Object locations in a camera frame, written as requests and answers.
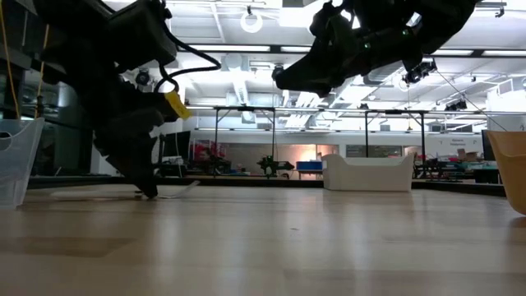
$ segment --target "white plastic bin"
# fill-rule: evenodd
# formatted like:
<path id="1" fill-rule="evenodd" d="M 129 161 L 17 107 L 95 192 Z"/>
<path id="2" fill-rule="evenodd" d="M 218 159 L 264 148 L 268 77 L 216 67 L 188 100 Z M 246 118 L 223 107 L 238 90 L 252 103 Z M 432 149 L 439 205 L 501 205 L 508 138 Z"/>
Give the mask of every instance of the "white plastic bin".
<path id="1" fill-rule="evenodd" d="M 44 119 L 0 120 L 0 210 L 24 202 Z"/>

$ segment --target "ceiling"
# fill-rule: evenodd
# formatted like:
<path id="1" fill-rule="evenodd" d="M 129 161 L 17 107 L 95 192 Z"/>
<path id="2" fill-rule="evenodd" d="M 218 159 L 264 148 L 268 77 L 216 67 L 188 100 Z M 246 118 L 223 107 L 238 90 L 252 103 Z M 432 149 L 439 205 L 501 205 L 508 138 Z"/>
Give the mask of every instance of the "ceiling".
<path id="1" fill-rule="evenodd" d="M 130 1 L 105 1 L 114 9 L 125 7 Z M 244 1 L 167 1 L 173 14 L 170 21 L 172 33 L 189 44 L 265 44 L 265 45 L 310 45 L 313 37 L 305 27 L 280 26 L 282 22 L 294 18 L 294 14 L 285 19 L 284 12 L 291 9 L 280 9 L 281 1 L 261 2 Z M 246 11 L 246 4 L 252 5 L 252 10 L 262 17 L 263 26 L 256 33 L 247 33 L 242 29 L 240 21 Z M 502 18 L 495 18 L 494 11 L 475 12 L 468 24 L 454 36 L 445 49 L 526 49 L 523 32 L 526 31 L 525 11 L 517 10 L 522 7 L 507 8 Z M 306 23 L 296 15 L 297 23 Z M 251 24 L 252 16 L 247 23 Z M 286 67 L 296 62 L 304 53 L 275 54 L 275 53 L 244 53 L 250 61 L 282 63 Z M 212 53 L 220 60 L 226 53 Z M 467 95 L 478 108 L 485 108 L 486 92 L 496 83 L 506 80 L 507 76 L 526 76 L 526 58 L 437 58 L 436 64 L 443 76 L 451 81 L 457 90 L 467 90 Z M 178 67 L 189 68 L 207 65 L 206 61 L 190 53 L 178 54 Z M 153 67 L 150 73 L 158 76 L 159 72 Z M 275 87 L 270 78 L 271 70 L 258 69 L 247 72 L 244 76 L 247 92 L 282 95 L 282 91 Z M 400 75 L 393 75 L 384 82 L 383 87 L 375 88 L 371 92 L 374 100 L 364 99 L 371 109 L 392 109 L 407 107 L 412 109 L 431 109 L 436 107 L 436 101 L 447 101 L 457 93 L 444 78 L 433 74 L 409 91 L 399 87 Z M 178 78 L 186 87 L 186 97 L 191 104 L 221 104 L 227 93 L 233 93 L 233 78 L 229 72 L 193 73 Z"/>

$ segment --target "window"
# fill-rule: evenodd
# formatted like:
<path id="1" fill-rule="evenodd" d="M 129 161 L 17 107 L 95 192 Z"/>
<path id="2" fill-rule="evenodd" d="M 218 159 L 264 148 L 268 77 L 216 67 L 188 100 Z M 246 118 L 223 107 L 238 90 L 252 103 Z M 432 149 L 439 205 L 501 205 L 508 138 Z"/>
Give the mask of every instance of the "window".
<path id="1" fill-rule="evenodd" d="M 347 157 L 366 157 L 365 145 L 347 145 Z M 402 146 L 369 146 L 369 157 L 386 158 L 402 156 Z"/>
<path id="2" fill-rule="evenodd" d="M 272 155 L 271 144 L 221 144 L 224 147 L 225 159 L 232 163 L 232 170 L 242 169 L 250 175 L 264 174 L 260 165 L 257 164 L 263 157 Z M 337 145 L 276 145 L 274 148 L 275 161 L 288 161 L 294 167 L 298 161 L 319 160 L 321 156 L 337 154 Z M 291 179 L 298 179 L 297 173 L 279 171 L 278 173 L 288 173 Z M 302 180 L 315 180 L 316 176 L 303 175 Z"/>
<path id="3" fill-rule="evenodd" d="M 31 120 L 37 107 L 40 74 L 25 71 L 20 95 L 21 119 Z M 78 176 L 90 172 L 92 131 L 87 126 L 75 91 L 64 83 L 43 83 L 40 116 L 46 120 L 33 174 Z"/>
<path id="4" fill-rule="evenodd" d="M 6 98 L 5 92 L 7 90 L 7 77 L 3 74 L 0 74 L 0 107 L 4 105 Z"/>
<path id="5" fill-rule="evenodd" d="M 431 131 L 432 132 L 443 132 L 448 128 L 460 127 L 460 126 L 463 126 L 463 127 L 457 128 L 456 130 L 453 130 L 453 132 L 473 132 L 473 125 L 466 126 L 465 124 L 444 124 L 444 123 L 440 125 L 431 125 Z"/>

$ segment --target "yellow part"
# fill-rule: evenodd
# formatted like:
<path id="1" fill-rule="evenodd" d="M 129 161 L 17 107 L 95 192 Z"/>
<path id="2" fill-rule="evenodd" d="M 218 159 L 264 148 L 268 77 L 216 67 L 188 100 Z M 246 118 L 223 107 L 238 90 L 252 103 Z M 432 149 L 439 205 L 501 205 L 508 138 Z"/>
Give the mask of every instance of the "yellow part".
<path id="1" fill-rule="evenodd" d="M 179 115 L 182 119 L 188 119 L 191 117 L 190 110 L 181 102 L 181 97 L 175 91 L 164 94 L 164 98 L 170 103 L 172 109 L 175 110 L 175 113 Z"/>
<path id="2" fill-rule="evenodd" d="M 511 207 L 526 215 L 526 132 L 487 132 Z"/>

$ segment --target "ceiling light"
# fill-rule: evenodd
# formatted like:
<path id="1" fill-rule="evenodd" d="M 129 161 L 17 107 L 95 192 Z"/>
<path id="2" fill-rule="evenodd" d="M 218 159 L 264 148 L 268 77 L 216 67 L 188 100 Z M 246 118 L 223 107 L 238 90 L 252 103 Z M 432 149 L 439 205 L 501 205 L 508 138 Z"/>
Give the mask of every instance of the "ceiling light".
<path id="1" fill-rule="evenodd" d="M 289 99 L 290 99 L 290 91 L 284 90 L 283 91 L 283 106 L 284 107 L 287 107 Z"/>
<path id="2" fill-rule="evenodd" d="M 256 17 L 256 22 L 252 25 L 247 24 L 247 18 L 250 15 Z M 247 33 L 257 33 L 263 27 L 263 18 L 261 18 L 261 15 L 257 12 L 253 12 L 252 14 L 248 14 L 248 12 L 245 12 L 241 16 L 240 25 L 241 28 Z"/>
<path id="3" fill-rule="evenodd" d="M 218 131 L 230 131 L 230 128 L 218 128 Z M 196 131 L 215 131 L 213 127 L 198 127 Z"/>
<path id="4" fill-rule="evenodd" d="M 276 111 L 318 112 L 320 110 L 314 108 L 276 108 Z"/>
<path id="5" fill-rule="evenodd" d="M 299 96 L 298 100 L 296 100 L 296 104 L 294 105 L 296 108 L 310 108 L 310 107 L 316 107 L 311 105 L 312 101 L 317 97 L 314 93 L 309 93 L 306 91 L 302 91 Z"/>
<path id="6" fill-rule="evenodd" d="M 194 49 L 204 52 L 269 52 L 270 46 L 261 45 L 206 45 L 190 44 Z"/>
<path id="7" fill-rule="evenodd" d="M 260 69 L 265 69 L 265 70 L 270 70 L 274 67 L 273 62 L 263 62 L 263 61 L 250 61 L 249 65 L 250 67 L 260 68 Z"/>
<path id="8" fill-rule="evenodd" d="M 187 106 L 188 110 L 213 110 L 214 107 Z"/>
<path id="9" fill-rule="evenodd" d="M 337 7 L 341 1 L 333 2 Z M 284 7 L 279 10 L 279 26 L 294 27 L 294 28 L 308 28 L 312 23 L 314 15 L 323 8 L 325 1 L 314 1 L 305 7 Z M 341 12 L 341 16 L 350 21 L 351 15 L 346 11 Z M 354 18 L 353 29 L 360 27 L 360 22 Z"/>
<path id="10" fill-rule="evenodd" d="M 308 53 L 310 46 L 282 46 L 281 51 L 284 53 Z"/>
<path id="11" fill-rule="evenodd" d="M 289 128 L 289 129 L 279 129 L 276 130 L 277 132 L 305 132 L 305 130 L 297 129 L 297 128 Z"/>
<path id="12" fill-rule="evenodd" d="M 470 56 L 473 50 L 457 50 L 457 49 L 438 49 L 432 55 L 441 56 Z"/>
<path id="13" fill-rule="evenodd" d="M 429 114 L 476 114 L 472 111 L 429 111 Z"/>
<path id="14" fill-rule="evenodd" d="M 422 19 L 422 16 L 419 13 L 414 12 L 413 16 L 411 16 L 411 19 L 408 21 L 407 26 L 410 26 L 410 27 L 416 26 L 420 22 L 421 19 Z"/>
<path id="15" fill-rule="evenodd" d="M 487 50 L 483 56 L 526 57 L 526 50 Z"/>
<path id="16" fill-rule="evenodd" d="M 336 132 L 332 130 L 305 130 L 305 132 Z"/>
<path id="17" fill-rule="evenodd" d="M 234 128 L 236 132 L 267 132 L 264 128 Z"/>
<path id="18" fill-rule="evenodd" d="M 378 87 L 356 86 L 351 84 L 342 91 L 340 96 L 341 100 L 337 103 L 355 104 L 362 99 L 365 99 L 376 90 L 378 90 Z"/>
<path id="19" fill-rule="evenodd" d="M 506 0 L 506 8 L 516 10 L 526 10 L 526 3 L 524 0 Z"/>
<path id="20" fill-rule="evenodd" d="M 359 110 L 359 109 L 327 109 L 326 112 L 364 113 L 365 110 Z"/>
<path id="21" fill-rule="evenodd" d="M 486 123 L 487 121 L 486 120 L 482 120 L 482 121 L 478 121 L 478 122 L 475 122 L 475 123 L 468 123 L 468 124 L 464 124 L 464 125 L 461 125 L 461 126 L 457 126 L 457 127 L 451 127 L 451 128 L 448 128 L 447 130 L 448 131 L 456 131 L 460 128 L 464 128 L 464 127 L 470 127 L 472 125 L 476 125 L 476 124 L 481 124 L 481 123 Z"/>

